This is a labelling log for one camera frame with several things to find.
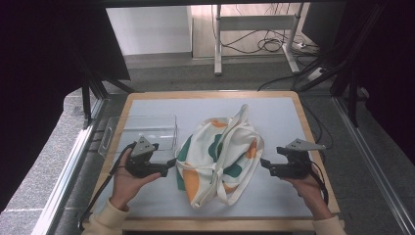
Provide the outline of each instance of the fabric bag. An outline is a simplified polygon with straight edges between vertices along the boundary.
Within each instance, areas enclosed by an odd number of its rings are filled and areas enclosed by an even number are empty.
[[[193,209],[215,195],[231,206],[248,186],[263,147],[248,122],[248,105],[234,117],[206,119],[176,152],[178,187],[186,191]]]

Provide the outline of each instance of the cable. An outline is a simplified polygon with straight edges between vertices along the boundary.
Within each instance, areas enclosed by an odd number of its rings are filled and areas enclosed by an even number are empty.
[[[98,200],[98,197],[101,195],[101,193],[104,191],[105,187],[108,185],[108,183],[110,182],[110,180],[113,178],[113,175],[115,174],[119,163],[121,162],[121,158],[122,156],[125,154],[125,152],[128,149],[133,149],[134,146],[137,144],[137,142],[134,142],[132,144],[127,145],[127,147],[124,148],[124,150],[122,150],[121,154],[119,155],[118,159],[115,161],[113,168],[110,170],[110,172],[108,173],[108,176],[106,178],[106,180],[104,181],[104,183],[101,185],[101,187],[98,189],[97,193],[95,194],[94,198],[91,200],[91,202],[89,203],[88,207],[86,208],[85,212],[82,214],[82,216],[80,217],[79,221],[78,221],[78,229],[80,231],[83,231],[85,228],[82,225],[83,220],[85,219],[86,215],[89,214],[89,212],[91,211],[92,207],[94,206],[95,202]]]
[[[212,27],[212,31],[213,31],[213,36],[214,36],[214,38],[216,38],[216,32],[215,32],[215,29],[214,29],[214,20],[213,20],[213,5],[210,6],[210,13],[211,13],[211,27]],[[227,47],[227,48],[233,49],[233,50],[238,51],[238,52],[243,53],[243,54],[253,54],[253,53],[256,53],[256,52],[259,52],[259,51],[267,51],[267,52],[270,52],[270,53],[275,53],[275,52],[278,52],[282,48],[283,42],[281,41],[281,39],[279,39],[277,37],[267,38],[268,33],[269,32],[274,32],[275,34],[278,34],[278,35],[282,36],[283,40],[285,38],[288,38],[287,36],[285,36],[285,35],[277,32],[277,31],[267,30],[266,33],[265,33],[264,38],[261,39],[261,40],[259,40],[257,42],[257,47],[258,47],[257,50],[254,50],[254,51],[251,51],[251,52],[247,52],[247,51],[242,51],[240,49],[237,49],[237,48],[231,46],[232,44],[234,44],[234,43],[236,43],[236,42],[238,42],[238,41],[240,41],[240,40],[248,37],[249,35],[252,35],[252,34],[254,34],[256,32],[260,32],[260,31],[264,31],[264,30],[254,30],[254,31],[251,31],[251,32],[247,33],[246,35],[244,35],[244,36],[242,36],[242,37],[240,37],[240,38],[238,38],[238,39],[236,39],[236,40],[234,40],[232,42],[226,43],[226,44],[225,43],[222,43],[222,41],[220,41],[220,44],[223,47]],[[302,42],[304,42],[305,39],[304,39],[304,37],[302,35],[295,35],[295,36],[301,37],[302,38]],[[278,45],[278,48],[277,49],[269,49],[269,48],[267,48],[267,46],[270,45],[270,44],[271,45]],[[302,51],[298,51],[298,50],[296,51],[295,48],[293,48],[293,51],[297,52],[297,54],[303,54],[303,55],[305,55],[305,53],[306,53],[306,52],[302,52]]]
[[[326,183],[324,182],[323,172],[320,166],[318,166],[318,164],[316,164],[315,162],[312,163],[316,165],[319,169],[321,178],[313,170],[309,174],[315,179],[315,181],[317,181],[318,186],[320,186],[321,192],[323,192],[323,200],[326,203],[326,205],[329,205],[329,192],[327,191]]]
[[[321,170],[320,166],[317,163],[315,162],[311,162],[311,163],[317,167],[319,175],[321,177],[321,181],[325,184],[326,180],[324,179],[323,170]]]
[[[241,15],[242,16],[242,13],[239,11],[239,9],[238,9],[238,4],[235,4],[235,8],[236,8],[236,10],[239,12],[239,15]]]
[[[268,7],[268,9],[265,11],[264,15],[266,15],[267,12],[269,12],[269,15],[276,15],[276,11],[278,9],[279,3],[277,3],[277,7],[274,9],[275,3],[271,3]]]
[[[328,50],[327,52],[324,53],[324,55],[325,55],[324,59],[326,61],[329,60],[329,59],[333,59],[333,57],[341,55],[341,54],[344,53],[344,51],[346,49],[346,46],[348,45],[351,38],[363,27],[364,23],[367,22],[368,16],[369,16],[369,13],[361,16],[358,23],[354,26],[354,28],[352,28],[347,33],[346,37],[341,42],[339,42],[335,47],[331,48],[330,50]],[[300,89],[296,89],[296,84],[299,82],[299,80],[296,79],[295,82],[294,82],[294,85],[292,87],[292,90],[297,91],[297,92],[306,91],[306,90],[312,88],[313,86],[319,84],[320,82],[332,77],[333,75],[335,75],[339,71],[342,71],[346,64],[347,64],[347,60],[343,60],[341,63],[339,63],[335,67],[331,68],[330,70],[326,71],[323,75],[321,75],[317,79],[312,80],[312,81],[308,82],[307,84],[303,85]]]
[[[289,4],[289,7],[287,8],[286,14],[288,14],[289,8],[290,8],[290,4]],[[211,24],[212,24],[212,29],[213,29],[213,35],[216,38],[215,31],[214,31],[214,24],[213,24],[213,6],[211,6]],[[297,84],[299,82],[303,81],[306,78],[306,75],[309,74],[313,69],[320,67],[325,61],[327,61],[329,59],[332,59],[334,56],[336,56],[338,54],[341,54],[344,51],[344,49],[346,48],[346,46],[349,43],[349,41],[351,40],[352,36],[360,29],[360,27],[361,27],[362,24],[363,24],[363,21],[359,21],[359,23],[356,25],[356,27],[353,28],[351,31],[349,31],[348,34],[346,35],[346,37],[340,43],[338,43],[336,46],[334,46],[333,48],[327,50],[324,53],[319,53],[318,51],[303,52],[303,51],[300,51],[300,50],[298,50],[296,48],[292,48],[292,51],[293,51],[294,54],[297,54],[297,55],[300,55],[300,56],[305,56],[305,55],[306,56],[312,56],[312,57],[318,56],[318,58],[316,60],[314,60],[313,62],[311,62],[309,65],[307,65],[300,73],[295,74],[295,75],[290,75],[290,76],[286,76],[286,77],[279,77],[279,78],[273,79],[273,80],[268,81],[268,82],[262,84],[261,86],[259,86],[259,88],[257,90],[259,91],[265,85],[268,85],[268,84],[273,83],[273,82],[276,82],[276,81],[280,81],[280,80],[288,79],[288,78],[294,78],[293,84],[292,84],[292,87],[290,88],[290,90],[293,90],[293,91],[297,91],[298,92]],[[235,40],[234,42],[228,43],[228,44],[223,44],[222,42],[220,42],[220,43],[224,47],[228,47],[228,48],[234,49],[234,50],[239,51],[239,52],[244,53],[244,54],[252,54],[252,53],[255,53],[255,52],[258,52],[258,51],[261,51],[261,50],[270,51],[270,52],[275,52],[275,51],[279,50],[279,49],[277,49],[277,50],[269,50],[268,48],[266,48],[266,45],[267,44],[269,45],[269,43],[273,43],[273,44],[278,43],[278,41],[275,41],[276,38],[272,38],[271,40],[265,38],[264,40],[259,41],[258,42],[258,45],[257,45],[258,46],[258,49],[255,50],[255,51],[252,51],[252,52],[241,51],[241,50],[239,50],[239,49],[237,49],[235,47],[230,46],[233,43],[235,43],[235,42],[237,42],[239,40],[242,40],[243,38],[247,37],[248,35],[251,35],[251,34],[253,34],[255,32],[258,32],[258,31],[259,30],[252,31],[252,32],[248,33],[247,35],[245,35],[245,36],[243,36],[243,37]],[[283,40],[282,42],[283,43],[284,43],[284,40],[286,38],[288,38],[285,35],[285,31],[284,31],[284,34],[281,34],[281,33],[276,32],[276,31],[272,31],[272,32],[274,32],[276,34],[279,34],[279,35],[282,35],[282,40]],[[342,68],[338,68],[337,70],[333,70],[332,73],[336,73],[336,72],[338,72],[341,69]]]
[[[330,145],[325,145],[326,149],[332,149],[334,146],[334,139],[332,134],[330,133],[330,131],[328,130],[328,128],[326,127],[326,125],[317,117],[317,115],[308,107],[308,104],[306,104],[306,102],[304,100],[300,100],[302,106],[311,114],[311,116],[315,119],[315,121],[318,124],[318,128],[319,128],[319,134],[317,135],[318,137],[316,138],[316,143],[320,144],[321,138],[323,136],[323,129],[326,131],[326,133],[329,135],[329,139],[330,139]]]
[[[326,154],[323,151],[318,151],[318,153],[320,154],[321,157],[321,162],[323,163],[323,165],[326,163]]]
[[[296,61],[297,61],[297,63],[299,63],[300,65],[302,65],[302,66],[308,66],[308,64],[305,64],[305,63],[303,63],[303,62],[301,62],[300,60],[299,60],[299,58],[301,58],[301,57],[310,57],[310,56],[305,56],[305,55],[298,55],[298,56],[296,56]]]

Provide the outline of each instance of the metal frame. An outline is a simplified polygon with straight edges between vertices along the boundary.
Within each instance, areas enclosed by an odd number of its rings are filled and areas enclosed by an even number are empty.
[[[100,113],[103,105],[103,100],[98,100],[95,103],[92,111],[93,118],[96,117],[98,113]],[[65,163],[64,169],[62,170],[61,175],[59,176],[55,184],[55,187],[52,190],[51,195],[49,196],[45,208],[43,209],[42,214],[39,216],[39,219],[37,220],[37,223],[31,233],[32,235],[47,234],[49,229],[51,228],[51,225],[55,219],[55,215],[61,204],[62,198],[67,192],[73,173],[82,155],[82,152],[97,124],[97,121],[92,121],[87,128],[82,129],[79,132],[75,144],[73,145],[73,148],[70,151],[69,158]]]
[[[242,17],[221,17],[221,5],[216,9],[216,43],[214,53],[214,74],[222,75],[222,44],[220,41],[221,31],[238,31],[238,30],[289,30],[290,37],[287,44],[282,48],[287,61],[293,73],[299,73],[299,67],[293,57],[291,47],[293,46],[294,37],[296,36],[297,27],[299,26],[301,11],[304,3],[300,3],[299,10],[295,15],[284,16],[242,16]]]

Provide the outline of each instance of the gray floor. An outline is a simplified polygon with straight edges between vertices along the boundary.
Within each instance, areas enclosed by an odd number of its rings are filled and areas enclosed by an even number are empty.
[[[138,91],[167,90],[256,90],[260,84],[276,77],[289,75],[284,58],[239,58],[224,61],[223,76],[213,75],[212,60],[159,60],[140,63],[127,60],[131,81],[126,84]],[[268,89],[287,90],[291,80],[276,82]],[[301,94],[301,99],[324,123],[321,143],[333,148],[325,152],[325,166],[332,182],[346,223],[347,234],[403,234],[371,175],[362,155],[353,142],[328,94],[330,81]],[[83,153],[62,200],[50,234],[80,234],[76,222],[90,200],[97,175],[104,159],[97,149],[109,117],[119,116],[126,95],[106,83],[111,93],[118,95],[104,102],[99,116],[99,127]],[[320,135],[318,120],[306,112],[312,131]],[[388,134],[358,104],[359,130],[371,147],[377,161],[388,177],[398,197],[411,214],[415,213],[415,189],[412,180],[414,165],[393,143]],[[0,215],[0,234],[30,234],[70,154],[73,143],[82,128],[81,94],[75,91],[65,100],[64,113],[49,142],[21,188]]]

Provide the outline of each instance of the white board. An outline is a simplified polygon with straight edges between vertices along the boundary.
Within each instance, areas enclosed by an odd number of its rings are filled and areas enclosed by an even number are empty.
[[[175,115],[178,129],[177,146],[180,146],[204,119],[233,117],[244,104],[249,106],[249,121],[264,140],[265,149],[262,157],[272,163],[286,163],[286,158],[276,153],[276,147],[284,147],[296,138],[305,139],[291,98],[136,100],[130,108],[129,115]],[[119,148],[132,141],[134,140],[119,143]],[[111,181],[97,201],[96,210],[102,209],[112,190]],[[239,201],[230,207],[221,204],[215,198],[199,210],[192,209],[186,193],[177,188],[175,168],[170,169],[166,178],[160,178],[144,186],[128,205],[131,217],[311,216],[293,186],[278,177],[271,177],[269,170],[260,164]]]

